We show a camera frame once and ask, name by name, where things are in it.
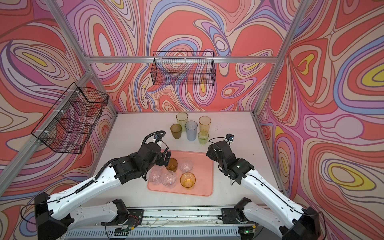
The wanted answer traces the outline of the green short cup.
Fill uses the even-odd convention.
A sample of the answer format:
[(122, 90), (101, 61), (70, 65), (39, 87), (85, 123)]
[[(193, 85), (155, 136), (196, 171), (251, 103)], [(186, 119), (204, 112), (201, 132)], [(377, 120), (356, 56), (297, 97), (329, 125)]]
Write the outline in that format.
[(205, 145), (209, 140), (209, 133), (206, 131), (200, 131), (198, 133), (199, 143)]

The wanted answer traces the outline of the clear short glass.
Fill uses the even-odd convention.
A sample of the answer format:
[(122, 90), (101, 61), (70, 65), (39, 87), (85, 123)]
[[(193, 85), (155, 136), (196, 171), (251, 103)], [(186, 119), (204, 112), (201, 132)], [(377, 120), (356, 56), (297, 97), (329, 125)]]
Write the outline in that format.
[(179, 169), (183, 173), (191, 172), (194, 167), (194, 163), (191, 160), (183, 160), (179, 165)]
[(162, 181), (162, 167), (154, 165), (148, 171), (146, 179), (153, 185), (159, 185)]
[(177, 175), (173, 171), (165, 171), (162, 174), (162, 184), (169, 188), (172, 189), (177, 185)]

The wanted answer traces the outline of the olive brown short cup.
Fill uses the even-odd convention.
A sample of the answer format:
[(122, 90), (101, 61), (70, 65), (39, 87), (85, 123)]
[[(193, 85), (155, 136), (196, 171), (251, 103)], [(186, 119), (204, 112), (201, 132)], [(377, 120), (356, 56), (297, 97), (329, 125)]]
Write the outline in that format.
[(182, 126), (180, 124), (173, 124), (171, 125), (170, 127), (170, 130), (171, 130), (171, 133), (172, 133), (172, 136), (178, 140), (181, 138), (181, 135), (182, 135)]

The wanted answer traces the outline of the amber cup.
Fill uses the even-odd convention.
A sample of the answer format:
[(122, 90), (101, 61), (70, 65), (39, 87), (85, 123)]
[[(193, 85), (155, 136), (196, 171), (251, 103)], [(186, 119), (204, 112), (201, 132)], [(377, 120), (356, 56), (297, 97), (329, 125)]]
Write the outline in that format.
[(196, 177), (193, 173), (186, 172), (180, 177), (181, 185), (186, 189), (191, 189), (196, 183)]

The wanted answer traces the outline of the tall yellow-green cup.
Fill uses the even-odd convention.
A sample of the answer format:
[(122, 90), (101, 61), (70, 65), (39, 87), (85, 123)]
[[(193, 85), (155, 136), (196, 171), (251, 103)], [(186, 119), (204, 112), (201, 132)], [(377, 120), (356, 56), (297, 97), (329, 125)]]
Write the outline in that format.
[(176, 115), (177, 123), (182, 127), (183, 132), (186, 131), (185, 124), (188, 121), (188, 117), (189, 117), (188, 114), (185, 112), (179, 112)]

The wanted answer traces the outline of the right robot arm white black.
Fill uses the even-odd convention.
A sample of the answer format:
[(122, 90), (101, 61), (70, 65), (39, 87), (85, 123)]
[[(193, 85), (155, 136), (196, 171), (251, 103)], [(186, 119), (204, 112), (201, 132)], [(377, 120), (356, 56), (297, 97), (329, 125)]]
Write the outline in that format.
[(317, 240), (321, 236), (319, 212), (302, 207), (273, 187), (252, 164), (236, 157), (229, 140), (211, 143), (206, 155), (219, 164), (220, 172), (231, 183), (246, 188), (269, 207), (265, 210), (250, 199), (242, 198), (235, 205), (240, 223), (257, 223), (283, 240)]

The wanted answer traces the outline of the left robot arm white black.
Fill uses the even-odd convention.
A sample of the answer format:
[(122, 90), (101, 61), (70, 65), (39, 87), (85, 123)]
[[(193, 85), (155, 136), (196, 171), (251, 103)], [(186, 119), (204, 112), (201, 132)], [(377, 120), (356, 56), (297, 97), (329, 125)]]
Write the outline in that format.
[(171, 152), (162, 150), (165, 131), (147, 135), (140, 149), (128, 156), (114, 158), (105, 163), (89, 179), (57, 194), (38, 194), (34, 199), (35, 219), (39, 240), (57, 240), (67, 231), (80, 226), (100, 223), (103, 226), (125, 225), (140, 220), (131, 215), (122, 200), (84, 208), (83, 204), (101, 193), (135, 179), (146, 179), (150, 169), (168, 164)]

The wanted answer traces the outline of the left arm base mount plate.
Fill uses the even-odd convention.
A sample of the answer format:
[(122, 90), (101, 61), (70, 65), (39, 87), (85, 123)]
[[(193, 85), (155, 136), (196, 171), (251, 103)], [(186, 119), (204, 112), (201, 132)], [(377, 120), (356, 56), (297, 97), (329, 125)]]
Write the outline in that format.
[(112, 221), (102, 222), (101, 225), (137, 227), (142, 224), (143, 216), (143, 209), (130, 209), (127, 213), (118, 213)]

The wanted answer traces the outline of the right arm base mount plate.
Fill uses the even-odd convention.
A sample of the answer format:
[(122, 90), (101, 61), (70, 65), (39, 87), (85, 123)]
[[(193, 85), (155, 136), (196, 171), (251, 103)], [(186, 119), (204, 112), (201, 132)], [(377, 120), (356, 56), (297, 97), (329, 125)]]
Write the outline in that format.
[(235, 208), (222, 208), (218, 219), (223, 224), (246, 224), (248, 222), (244, 214)]

